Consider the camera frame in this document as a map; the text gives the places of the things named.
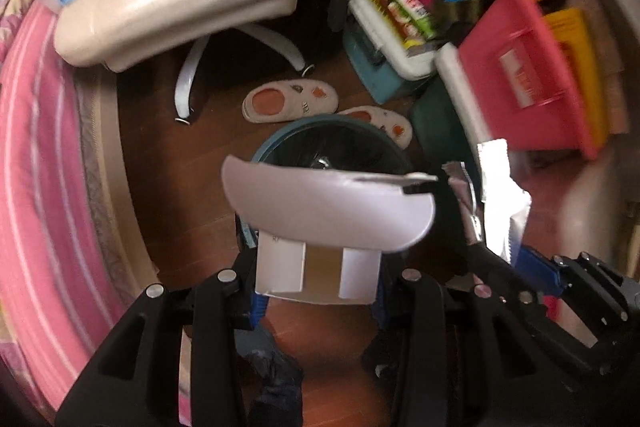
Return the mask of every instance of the metal screw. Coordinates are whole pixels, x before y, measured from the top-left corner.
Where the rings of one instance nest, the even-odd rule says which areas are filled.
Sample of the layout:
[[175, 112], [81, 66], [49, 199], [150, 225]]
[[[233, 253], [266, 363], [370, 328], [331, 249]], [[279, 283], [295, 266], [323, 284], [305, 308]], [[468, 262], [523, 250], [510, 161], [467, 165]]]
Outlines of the metal screw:
[[417, 282], [422, 278], [422, 274], [415, 268], [405, 268], [402, 270], [402, 278], [405, 281]]
[[518, 293], [518, 300], [520, 300], [522, 304], [531, 304], [533, 302], [533, 295], [528, 291], [520, 292]]
[[152, 284], [146, 289], [146, 296], [150, 299], [156, 299], [164, 293], [164, 286], [161, 284]]
[[474, 293], [481, 299], [488, 299], [492, 295], [491, 288], [486, 284], [479, 284], [474, 287]]
[[238, 277], [238, 274], [236, 274], [236, 272], [234, 272], [231, 269], [227, 269], [227, 270], [222, 270], [219, 274], [218, 274], [218, 280], [220, 282], [233, 282], [236, 280], [236, 277]]

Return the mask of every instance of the pink bedding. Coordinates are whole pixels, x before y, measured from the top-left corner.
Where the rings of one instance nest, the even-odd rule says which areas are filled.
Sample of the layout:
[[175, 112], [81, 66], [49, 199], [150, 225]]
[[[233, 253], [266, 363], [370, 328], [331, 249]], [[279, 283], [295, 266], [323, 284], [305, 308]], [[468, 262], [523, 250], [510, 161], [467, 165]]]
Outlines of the pink bedding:
[[51, 417], [125, 305], [91, 218], [57, 17], [37, 0], [0, 0], [0, 14], [0, 357]]

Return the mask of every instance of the teal storage bin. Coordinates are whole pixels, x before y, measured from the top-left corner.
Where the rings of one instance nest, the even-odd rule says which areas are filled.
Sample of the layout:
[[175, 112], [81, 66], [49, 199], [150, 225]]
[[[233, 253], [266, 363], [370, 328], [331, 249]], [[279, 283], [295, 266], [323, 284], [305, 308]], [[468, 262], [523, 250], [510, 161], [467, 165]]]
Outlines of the teal storage bin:
[[420, 89], [428, 78], [405, 80], [386, 61], [380, 51], [376, 51], [361, 26], [350, 21], [344, 29], [342, 44], [360, 81], [367, 88], [376, 103], [408, 96]]
[[409, 121], [425, 159], [435, 168], [463, 161], [475, 184], [480, 178], [476, 160], [444, 82], [435, 76], [411, 108]]

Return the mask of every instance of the pink plastic basket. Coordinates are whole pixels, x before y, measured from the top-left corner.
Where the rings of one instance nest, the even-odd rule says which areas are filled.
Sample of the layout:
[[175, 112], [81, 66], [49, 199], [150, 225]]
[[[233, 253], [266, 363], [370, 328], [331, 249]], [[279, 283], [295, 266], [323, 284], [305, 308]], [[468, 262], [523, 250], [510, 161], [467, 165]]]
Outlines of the pink plastic basket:
[[598, 150], [577, 83], [534, 0], [496, 0], [460, 46], [496, 138], [513, 150]]

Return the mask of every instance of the slipper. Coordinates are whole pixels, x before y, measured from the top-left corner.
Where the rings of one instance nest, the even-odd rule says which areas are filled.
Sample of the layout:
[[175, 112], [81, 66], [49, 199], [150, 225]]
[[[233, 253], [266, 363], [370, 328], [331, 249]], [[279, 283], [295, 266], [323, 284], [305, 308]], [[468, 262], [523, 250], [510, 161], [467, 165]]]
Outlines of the slipper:
[[373, 105], [361, 105], [341, 111], [339, 114], [352, 116], [365, 122], [369, 122], [378, 129], [386, 132], [401, 149], [409, 147], [414, 130], [409, 121], [393, 111], [375, 107]]
[[251, 123], [297, 120], [338, 109], [338, 94], [320, 80], [278, 80], [252, 90], [242, 102], [242, 115]]

